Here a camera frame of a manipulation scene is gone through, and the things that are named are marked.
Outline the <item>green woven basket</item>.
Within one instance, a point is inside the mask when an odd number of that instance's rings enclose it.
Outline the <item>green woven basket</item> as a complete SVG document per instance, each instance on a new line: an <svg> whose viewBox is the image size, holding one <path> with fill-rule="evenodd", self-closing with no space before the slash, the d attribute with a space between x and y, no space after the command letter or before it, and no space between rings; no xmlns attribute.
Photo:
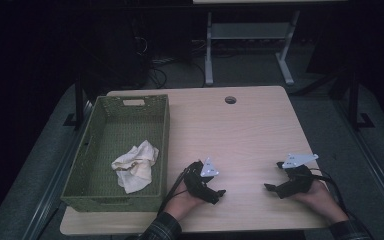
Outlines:
<svg viewBox="0 0 384 240"><path fill-rule="evenodd" d="M102 96L93 107L61 200L78 212L156 212L166 196L168 96ZM111 164L147 141L159 150L151 183L127 193Z"/></svg>

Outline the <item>person's right hand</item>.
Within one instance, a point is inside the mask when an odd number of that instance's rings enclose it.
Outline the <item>person's right hand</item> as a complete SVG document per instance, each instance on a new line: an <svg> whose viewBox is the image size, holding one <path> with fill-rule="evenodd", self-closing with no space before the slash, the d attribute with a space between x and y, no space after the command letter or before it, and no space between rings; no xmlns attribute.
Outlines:
<svg viewBox="0 0 384 240"><path fill-rule="evenodd" d="M314 180L306 193L294 194L291 196L291 199L303 203L324 217L329 224L336 224L349 219L347 214L333 199L326 186L320 181Z"/></svg>

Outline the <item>black metal post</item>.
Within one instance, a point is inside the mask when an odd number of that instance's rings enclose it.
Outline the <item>black metal post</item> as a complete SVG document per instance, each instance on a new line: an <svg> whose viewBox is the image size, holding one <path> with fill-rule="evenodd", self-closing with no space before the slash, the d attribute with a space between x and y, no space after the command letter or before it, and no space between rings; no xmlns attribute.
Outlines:
<svg viewBox="0 0 384 240"><path fill-rule="evenodd" d="M374 124L366 113L358 112L359 102L359 78L353 72L350 79L349 98L348 98L348 121L355 131L361 128L373 128Z"/></svg>
<svg viewBox="0 0 384 240"><path fill-rule="evenodd" d="M79 130L84 121L83 87L81 77L78 76L74 83L75 112L67 115L64 126L72 126L75 131Z"/></svg>

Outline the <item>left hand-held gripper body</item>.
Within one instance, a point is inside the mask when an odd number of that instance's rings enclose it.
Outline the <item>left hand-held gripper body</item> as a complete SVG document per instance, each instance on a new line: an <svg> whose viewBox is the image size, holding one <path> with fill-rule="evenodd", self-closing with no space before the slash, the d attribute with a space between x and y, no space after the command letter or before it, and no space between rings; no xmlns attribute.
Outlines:
<svg viewBox="0 0 384 240"><path fill-rule="evenodd" d="M219 171L214 167L210 158L204 162L198 160L187 167L184 183L192 196L210 203L210 199L215 197L213 195L215 190L209 188L207 183L218 174Z"/></svg>

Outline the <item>person's left hand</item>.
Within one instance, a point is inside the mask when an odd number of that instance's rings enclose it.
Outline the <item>person's left hand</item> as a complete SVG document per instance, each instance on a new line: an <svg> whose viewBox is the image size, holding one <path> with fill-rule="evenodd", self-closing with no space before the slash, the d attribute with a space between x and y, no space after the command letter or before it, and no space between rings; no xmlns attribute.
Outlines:
<svg viewBox="0 0 384 240"><path fill-rule="evenodd" d="M168 201L164 208L164 212L170 214L177 221L185 218L190 211L197 206L204 204L200 198L192 196L184 184L180 184L174 196Z"/></svg>

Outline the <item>grey metal table frame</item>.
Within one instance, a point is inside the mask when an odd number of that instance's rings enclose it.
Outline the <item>grey metal table frame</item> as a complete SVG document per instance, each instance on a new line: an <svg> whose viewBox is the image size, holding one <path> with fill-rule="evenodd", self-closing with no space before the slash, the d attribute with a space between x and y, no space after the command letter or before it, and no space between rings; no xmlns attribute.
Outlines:
<svg viewBox="0 0 384 240"><path fill-rule="evenodd" d="M292 14L289 22L274 23L214 23L212 13L207 14L206 54L204 58L204 75L207 86L214 84L212 64L213 40L283 40L283 48L275 54L276 61L287 85L293 85L294 80L286 62L296 25L300 16L299 11Z"/></svg>

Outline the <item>white towel with brown bears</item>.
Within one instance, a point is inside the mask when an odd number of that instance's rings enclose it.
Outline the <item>white towel with brown bears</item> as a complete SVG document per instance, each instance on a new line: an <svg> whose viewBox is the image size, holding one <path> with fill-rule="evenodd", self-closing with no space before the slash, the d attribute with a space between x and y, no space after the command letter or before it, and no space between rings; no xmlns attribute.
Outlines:
<svg viewBox="0 0 384 240"><path fill-rule="evenodd" d="M118 185L126 194L138 192L152 182L152 167L158 156L159 150L145 140L111 163L118 177Z"/></svg>

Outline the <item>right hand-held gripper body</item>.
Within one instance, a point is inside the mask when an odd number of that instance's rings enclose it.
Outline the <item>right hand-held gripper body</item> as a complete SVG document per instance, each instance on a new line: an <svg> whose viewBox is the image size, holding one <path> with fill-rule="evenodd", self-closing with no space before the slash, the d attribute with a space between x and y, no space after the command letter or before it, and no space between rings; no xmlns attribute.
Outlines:
<svg viewBox="0 0 384 240"><path fill-rule="evenodd" d="M283 199L297 193L306 193L311 185L313 174L306 163L319 158L317 154L289 154L283 164L289 180L277 186L277 194Z"/></svg>

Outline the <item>grey aluminium rail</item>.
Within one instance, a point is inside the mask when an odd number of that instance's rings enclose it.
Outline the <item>grey aluminium rail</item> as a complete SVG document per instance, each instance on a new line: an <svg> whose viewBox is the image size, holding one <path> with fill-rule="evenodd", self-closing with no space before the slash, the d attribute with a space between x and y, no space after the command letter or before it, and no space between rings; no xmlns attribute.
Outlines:
<svg viewBox="0 0 384 240"><path fill-rule="evenodd" d="M22 240L40 240L49 223L63 205L60 196L84 133L86 121L89 119L91 109L92 104L86 101L79 107L80 112L74 115L75 120L72 122L74 130L71 133L68 145L45 188L44 195L35 207L33 217L29 221Z"/></svg>
<svg viewBox="0 0 384 240"><path fill-rule="evenodd" d="M364 159L368 165L369 172L373 176L374 181L375 181L376 185L378 186L378 188L379 188L379 190L380 190L380 192L384 198L384 171L381 168L381 166L379 165L377 158L375 157L375 154L369 148L369 145L367 144L363 135L361 134L360 129L354 127L350 123L345 107L337 101L335 101L333 103L333 105L334 105L336 111L338 112L338 114L340 115L340 117L345 122L346 127L348 128L354 141L357 143L360 151L362 152Z"/></svg>

